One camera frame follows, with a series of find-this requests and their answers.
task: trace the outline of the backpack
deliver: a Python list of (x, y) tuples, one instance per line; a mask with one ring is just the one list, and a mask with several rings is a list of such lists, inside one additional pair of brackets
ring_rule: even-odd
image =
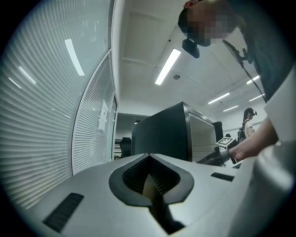
[(238, 132), (238, 144), (241, 143), (242, 141), (244, 141), (246, 139), (246, 135), (245, 135), (245, 125), (246, 122), (249, 121), (248, 119), (246, 119), (246, 121), (244, 122), (244, 125), (240, 128), (239, 132)]

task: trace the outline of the dark hair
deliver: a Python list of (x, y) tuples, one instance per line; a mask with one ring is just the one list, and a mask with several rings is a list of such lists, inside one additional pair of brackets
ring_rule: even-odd
[(185, 8), (181, 11), (178, 20), (178, 26), (181, 31), (188, 37), (188, 38), (198, 38), (197, 33), (193, 32), (193, 27), (188, 26), (188, 8)]
[(243, 118), (243, 120), (242, 120), (242, 125), (243, 125), (243, 126), (245, 125), (245, 121), (246, 121), (247, 117), (248, 117), (248, 110), (245, 110), (245, 111), (244, 111), (244, 118)]
[(243, 118), (243, 123), (242, 125), (244, 126), (244, 123), (248, 117), (248, 113), (250, 113), (250, 115), (254, 115), (254, 110), (252, 108), (247, 108), (245, 111), (244, 111), (244, 118)]
[(184, 9), (181, 11), (179, 15), (179, 21), (178, 21), (178, 26), (184, 34), (188, 33), (187, 14), (188, 14), (188, 9), (184, 7)]

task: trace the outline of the window blinds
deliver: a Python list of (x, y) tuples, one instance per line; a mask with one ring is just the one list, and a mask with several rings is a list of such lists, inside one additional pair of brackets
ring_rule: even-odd
[[(106, 162), (108, 121), (115, 92), (112, 82), (110, 62), (106, 58), (95, 73), (77, 112), (72, 141), (74, 175), (90, 166)], [(108, 108), (106, 118), (102, 116), (103, 104)], [(99, 129), (100, 123), (103, 123), (103, 130)]]
[[(74, 121), (109, 47), (109, 9), (110, 0), (42, 1), (2, 55), (0, 181), (24, 208), (72, 175)], [(97, 100), (112, 91), (99, 83), (109, 89)]]

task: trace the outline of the smoke detector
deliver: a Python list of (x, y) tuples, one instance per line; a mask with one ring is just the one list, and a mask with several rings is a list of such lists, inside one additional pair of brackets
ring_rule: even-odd
[(175, 80), (179, 80), (179, 79), (180, 79), (180, 75), (176, 74), (173, 78), (174, 78)]

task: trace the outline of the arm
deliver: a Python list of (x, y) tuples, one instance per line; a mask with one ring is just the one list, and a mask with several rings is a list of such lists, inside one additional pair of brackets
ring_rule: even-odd
[(253, 129), (252, 129), (252, 127), (248, 127), (248, 129), (247, 129), (247, 134), (248, 134), (249, 137), (253, 134)]
[(269, 118), (263, 120), (256, 131), (242, 143), (229, 150), (230, 157), (241, 161), (245, 158), (257, 156), (258, 153), (269, 145), (278, 141), (278, 136)]

